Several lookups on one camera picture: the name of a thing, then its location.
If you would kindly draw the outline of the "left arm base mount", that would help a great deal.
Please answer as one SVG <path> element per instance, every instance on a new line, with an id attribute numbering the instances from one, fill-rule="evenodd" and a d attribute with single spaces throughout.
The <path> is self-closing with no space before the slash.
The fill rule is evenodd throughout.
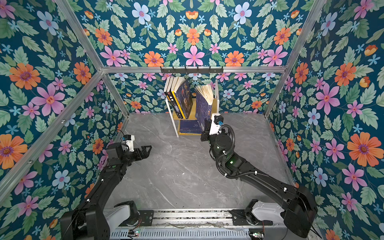
<path id="1" fill-rule="evenodd" d="M 139 210 L 134 212 L 127 220 L 120 224 L 120 227 L 147 227 L 151 226 L 154 220 L 153 210 Z"/>

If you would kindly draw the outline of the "purple portrait book top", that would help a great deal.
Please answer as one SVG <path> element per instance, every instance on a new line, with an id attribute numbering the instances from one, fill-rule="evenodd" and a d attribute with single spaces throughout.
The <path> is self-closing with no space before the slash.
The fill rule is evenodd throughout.
<path id="1" fill-rule="evenodd" d="M 193 106 L 190 84 L 184 77 L 179 77 L 178 85 L 179 88 L 177 89 L 176 95 L 182 105 L 182 109 L 186 117 L 185 119 L 188 119 Z"/>

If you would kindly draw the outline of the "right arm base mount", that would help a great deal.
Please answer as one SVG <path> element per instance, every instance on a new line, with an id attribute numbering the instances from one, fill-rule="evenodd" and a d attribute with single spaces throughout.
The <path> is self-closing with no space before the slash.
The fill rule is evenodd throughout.
<path id="1" fill-rule="evenodd" d="M 261 221 L 251 212 L 245 210 L 230 210 L 234 226 L 272 226 L 273 221 Z"/>

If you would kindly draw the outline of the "black wall hook rail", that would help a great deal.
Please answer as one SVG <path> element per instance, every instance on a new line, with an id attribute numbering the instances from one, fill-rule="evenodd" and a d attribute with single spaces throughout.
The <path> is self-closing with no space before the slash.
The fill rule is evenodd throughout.
<path id="1" fill-rule="evenodd" d="M 160 67 L 163 74 L 220 74 L 224 72 L 223 67 Z"/>

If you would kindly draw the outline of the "black book standing on shelf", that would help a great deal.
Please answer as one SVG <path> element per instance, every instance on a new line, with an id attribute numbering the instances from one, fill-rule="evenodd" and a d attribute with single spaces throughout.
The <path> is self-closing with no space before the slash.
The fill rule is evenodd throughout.
<path id="1" fill-rule="evenodd" d="M 167 100 L 169 101 L 169 103 L 171 102 L 171 98 L 170 98 L 170 89 L 171 89 L 171 86 L 172 86 L 172 82 L 173 82 L 173 78 L 174 77 L 168 77 L 167 80 L 166 80 L 166 84 L 165 84 L 165 88 L 164 88 L 164 93 L 167 97 Z"/>

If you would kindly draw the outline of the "purple book underneath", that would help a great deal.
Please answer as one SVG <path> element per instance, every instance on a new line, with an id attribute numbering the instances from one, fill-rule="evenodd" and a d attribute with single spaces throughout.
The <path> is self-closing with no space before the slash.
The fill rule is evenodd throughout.
<path id="1" fill-rule="evenodd" d="M 214 93 L 210 85 L 196 86 L 195 118 L 202 130 L 205 129 L 205 121 L 211 119 L 213 102 Z"/>

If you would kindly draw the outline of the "wooden white frame shelf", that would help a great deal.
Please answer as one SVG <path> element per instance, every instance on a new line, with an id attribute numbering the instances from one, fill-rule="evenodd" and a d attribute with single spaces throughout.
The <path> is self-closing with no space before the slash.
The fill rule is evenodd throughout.
<path id="1" fill-rule="evenodd" d="M 219 102 L 219 89 L 218 89 L 217 85 L 218 85 L 217 82 L 215 82 L 215 83 L 210 85 L 212 87 L 213 93 L 214 93 L 214 102 L 213 102 L 213 106 L 212 106 L 212 114 L 217 113 L 218 110 L 219 110 L 219 103 L 220 103 Z M 190 84 L 190 89 L 191 89 L 191 92 L 192 92 L 193 106 L 192 106 L 190 117 L 188 119 L 179 119 L 177 117 L 172 104 L 169 103 L 169 101 L 167 100 L 167 97 L 166 97 L 166 95 L 164 93 L 164 90 L 163 90 L 163 93 L 165 95 L 166 106 L 168 108 L 168 111 L 169 111 L 169 114 L 170 114 L 170 117 L 171 117 L 171 120 L 172 120 L 172 123 L 173 123 L 173 126 L 174 126 L 174 130 L 176 132 L 177 137 L 180 136 L 179 131 L 178 131 L 179 130 L 180 120 L 197 120 L 195 118 L 195 114 L 196 114 L 196 86 L 193 87 Z"/>

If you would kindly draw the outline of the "black wolf cover book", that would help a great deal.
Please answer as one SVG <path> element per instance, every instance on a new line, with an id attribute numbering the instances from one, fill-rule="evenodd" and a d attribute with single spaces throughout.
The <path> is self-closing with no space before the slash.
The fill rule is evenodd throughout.
<path id="1" fill-rule="evenodd" d="M 179 119 L 182 119 L 182 114 L 181 114 L 181 111 L 179 109 L 179 106 L 177 104 L 177 101 L 175 99 L 175 96 L 174 94 L 172 93 L 172 84 L 173 84 L 173 81 L 174 81 L 174 77 L 169 77 L 169 79 L 167 80 L 168 81 L 168 86 L 166 88 L 166 93 L 168 95 L 168 100 L 170 101 L 170 103 L 172 104 L 174 110 L 175 110 L 175 113 L 177 115 L 177 117 Z"/>

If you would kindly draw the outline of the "navy book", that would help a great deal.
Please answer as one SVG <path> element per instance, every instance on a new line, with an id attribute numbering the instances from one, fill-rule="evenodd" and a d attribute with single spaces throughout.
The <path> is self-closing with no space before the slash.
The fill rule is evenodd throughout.
<path id="1" fill-rule="evenodd" d="M 203 132 L 197 120 L 180 120 L 178 131 L 180 135 L 201 135 Z"/>

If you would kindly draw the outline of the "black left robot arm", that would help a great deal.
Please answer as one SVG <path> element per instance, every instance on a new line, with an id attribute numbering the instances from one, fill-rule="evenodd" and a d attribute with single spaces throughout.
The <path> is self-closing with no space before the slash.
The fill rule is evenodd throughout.
<path id="1" fill-rule="evenodd" d="M 104 208 L 127 168 L 133 162 L 148 158 L 151 150 L 151 145 L 133 148 L 125 143 L 107 147 L 108 162 L 99 181 L 75 210 L 65 213 L 60 219 L 63 240 L 108 240 L 111 232 L 124 221 L 137 221 L 140 214 L 133 201 L 117 204 L 108 214 L 104 214 Z"/>

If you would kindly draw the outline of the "yellow cartoon book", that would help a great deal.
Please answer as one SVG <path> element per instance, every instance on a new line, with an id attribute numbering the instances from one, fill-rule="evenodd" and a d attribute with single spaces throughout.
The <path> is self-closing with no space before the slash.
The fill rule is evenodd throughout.
<path id="1" fill-rule="evenodd" d="M 178 82 L 179 82 L 179 77 L 174 77 L 173 82 L 172 82 L 172 86 L 171 86 L 171 93 L 173 94 L 173 98 L 174 98 L 174 100 L 178 106 L 178 109 L 179 109 L 179 113 L 180 113 L 179 119 L 185 119 L 186 117 L 184 115 L 182 105 L 181 105 L 181 103 L 180 103 L 180 101 L 176 95 L 177 89 L 179 88 Z"/>

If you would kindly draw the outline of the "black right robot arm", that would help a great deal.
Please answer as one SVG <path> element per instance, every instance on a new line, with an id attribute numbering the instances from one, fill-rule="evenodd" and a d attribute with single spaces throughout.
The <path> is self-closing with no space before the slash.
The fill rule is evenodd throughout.
<path id="1" fill-rule="evenodd" d="M 245 182 L 274 200 L 274 204 L 251 201 L 245 210 L 247 221 L 252 225 L 263 221 L 283 223 L 293 234 L 307 238 L 318 213 L 314 195 L 306 187 L 296 188 L 271 177 L 237 154 L 235 132 L 223 120 L 220 114 L 205 120 L 201 134 L 201 141 L 210 145 L 217 170 L 225 178 Z"/>

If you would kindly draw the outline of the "aluminium front rail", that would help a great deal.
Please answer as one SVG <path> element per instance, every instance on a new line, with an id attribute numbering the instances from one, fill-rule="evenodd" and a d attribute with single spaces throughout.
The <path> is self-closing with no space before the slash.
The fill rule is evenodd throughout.
<path id="1" fill-rule="evenodd" d="M 112 209 L 104 210 L 108 214 Z M 159 209 L 153 210 L 154 220 L 151 226 L 171 226 L 175 228 L 202 228 L 212 226 L 215 228 L 262 228 L 261 226 L 234 226 L 230 210 L 243 209 Z M 288 228 L 291 231 L 298 230 L 300 227 L 311 228 L 317 213 L 309 211 L 303 216 L 294 216 L 293 212 L 284 211 L 278 205 L 258 202 L 255 207 L 246 208 L 246 212 L 251 212 L 261 221 L 273 221 L 272 226 Z"/>

